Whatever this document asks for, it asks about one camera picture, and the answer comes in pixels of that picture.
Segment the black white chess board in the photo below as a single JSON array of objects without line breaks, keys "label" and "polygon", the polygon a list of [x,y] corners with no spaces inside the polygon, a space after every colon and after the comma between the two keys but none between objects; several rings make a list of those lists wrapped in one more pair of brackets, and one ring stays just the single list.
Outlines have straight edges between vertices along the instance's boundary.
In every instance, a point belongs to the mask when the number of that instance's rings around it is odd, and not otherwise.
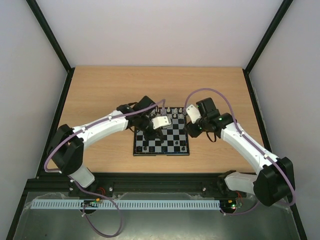
[{"label": "black white chess board", "polygon": [[190,145],[184,127],[187,122],[182,107],[166,107],[171,125],[161,129],[161,138],[147,140],[145,134],[134,129],[133,156],[188,156]]}]

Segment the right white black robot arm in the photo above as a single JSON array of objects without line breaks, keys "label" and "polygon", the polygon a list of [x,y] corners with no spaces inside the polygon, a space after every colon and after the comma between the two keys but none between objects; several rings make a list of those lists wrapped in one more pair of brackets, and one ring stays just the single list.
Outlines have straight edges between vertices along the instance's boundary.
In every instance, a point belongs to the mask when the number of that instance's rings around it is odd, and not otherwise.
[{"label": "right white black robot arm", "polygon": [[184,108],[190,121],[184,129],[192,138],[213,133],[233,147],[253,168],[254,174],[230,170],[219,177],[218,191],[229,196],[234,191],[254,195],[263,205],[271,206],[284,198],[294,201],[295,183],[292,162],[280,158],[255,141],[234,116],[221,114],[212,98]]}]

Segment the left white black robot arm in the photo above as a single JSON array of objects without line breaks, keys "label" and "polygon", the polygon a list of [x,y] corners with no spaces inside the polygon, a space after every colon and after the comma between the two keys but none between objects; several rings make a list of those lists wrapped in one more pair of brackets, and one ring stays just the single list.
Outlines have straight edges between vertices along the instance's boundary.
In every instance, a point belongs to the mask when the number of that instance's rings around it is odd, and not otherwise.
[{"label": "left white black robot arm", "polygon": [[119,105],[111,113],[90,123],[75,127],[61,125],[49,144],[45,172],[66,175],[81,187],[88,188],[95,177],[84,164],[84,151],[101,139],[132,127],[142,131],[148,140],[162,140],[161,129],[171,125],[171,121],[165,113],[153,116],[152,112],[158,106],[144,96],[138,102]]}]

